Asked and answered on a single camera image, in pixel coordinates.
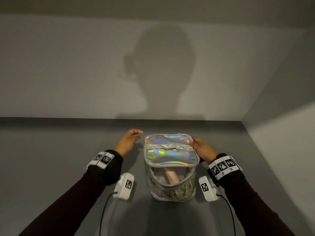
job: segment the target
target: black cable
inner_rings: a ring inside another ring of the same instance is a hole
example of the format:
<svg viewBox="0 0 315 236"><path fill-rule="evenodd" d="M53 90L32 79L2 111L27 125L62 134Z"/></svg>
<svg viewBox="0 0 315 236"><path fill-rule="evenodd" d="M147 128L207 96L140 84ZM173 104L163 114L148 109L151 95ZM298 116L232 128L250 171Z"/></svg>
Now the black cable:
<svg viewBox="0 0 315 236"><path fill-rule="evenodd" d="M103 209L103 212L102 212L102 217L100 218L100 229L101 229L101 227L102 227L102 221L103 221L103 216L104 216L105 207L106 207L106 205L107 205L107 202L108 202L109 198L110 198L113 194L117 194L117 192L111 193L111 194L109 195L109 197L107 198L106 203L105 203L105 205L104 205L104 209Z"/></svg>
<svg viewBox="0 0 315 236"><path fill-rule="evenodd" d="M229 202L227 202L226 198L224 198L222 195L220 195L220 194L216 194L216 195L222 197L225 200L225 202L227 203L227 205L229 206L229 208L230 208L231 215L232 215L232 220L233 220L234 236L236 236L235 223L234 223L234 217L233 217L233 212L232 212L231 206L230 206Z"/></svg>

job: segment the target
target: sleeve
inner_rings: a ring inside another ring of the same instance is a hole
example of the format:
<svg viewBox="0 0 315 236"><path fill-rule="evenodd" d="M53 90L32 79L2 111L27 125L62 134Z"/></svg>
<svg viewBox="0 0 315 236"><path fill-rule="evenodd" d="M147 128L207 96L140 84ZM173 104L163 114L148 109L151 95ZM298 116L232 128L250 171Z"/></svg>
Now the sleeve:
<svg viewBox="0 0 315 236"><path fill-rule="evenodd" d="M227 156L221 153L217 159ZM246 236L285 235L294 236L293 232L260 198L245 179L240 170L232 171L217 181L241 222Z"/></svg>
<svg viewBox="0 0 315 236"><path fill-rule="evenodd" d="M101 167L97 164L89 164L83 177L19 235L74 235L105 186L116 183L120 178L123 163L121 155L113 150L103 153L98 161L104 159L106 153L113 155L113 158L109 162L104 160Z"/></svg>

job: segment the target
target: holographic bag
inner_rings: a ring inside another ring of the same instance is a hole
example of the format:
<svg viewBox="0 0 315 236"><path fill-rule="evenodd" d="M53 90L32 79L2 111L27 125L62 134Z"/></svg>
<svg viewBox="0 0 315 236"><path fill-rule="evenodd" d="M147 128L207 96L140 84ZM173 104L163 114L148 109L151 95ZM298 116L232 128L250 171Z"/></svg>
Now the holographic bag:
<svg viewBox="0 0 315 236"><path fill-rule="evenodd" d="M155 199L184 202L195 195L195 167L200 158L189 141L189 135L180 133L146 136L147 181Z"/></svg>

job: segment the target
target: person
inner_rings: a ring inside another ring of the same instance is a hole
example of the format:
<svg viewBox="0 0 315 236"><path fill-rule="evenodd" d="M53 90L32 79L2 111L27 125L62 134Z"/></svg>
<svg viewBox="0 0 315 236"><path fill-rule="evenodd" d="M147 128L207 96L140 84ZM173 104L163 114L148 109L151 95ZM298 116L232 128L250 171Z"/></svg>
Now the person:
<svg viewBox="0 0 315 236"><path fill-rule="evenodd" d="M19 235L74 235L105 187L119 180L123 159L140 138L139 134L143 134L143 131L139 129L127 131L114 150L106 150L113 158L104 169L97 165L89 165L83 177L34 219ZM189 142L190 145L208 164L226 156L224 153L218 154L211 146L197 137L194 137L193 140ZM219 180L219 184L225 189L225 194L247 236L294 235L251 188L240 170L225 175Z"/></svg>

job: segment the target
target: bag lid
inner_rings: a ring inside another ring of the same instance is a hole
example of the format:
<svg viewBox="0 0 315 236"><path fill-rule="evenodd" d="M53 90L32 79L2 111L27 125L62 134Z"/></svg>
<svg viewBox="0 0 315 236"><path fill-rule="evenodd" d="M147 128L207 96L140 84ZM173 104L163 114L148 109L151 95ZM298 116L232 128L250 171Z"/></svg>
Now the bag lid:
<svg viewBox="0 0 315 236"><path fill-rule="evenodd" d="M187 134L153 134L145 138L144 159L151 167L195 167L199 156Z"/></svg>

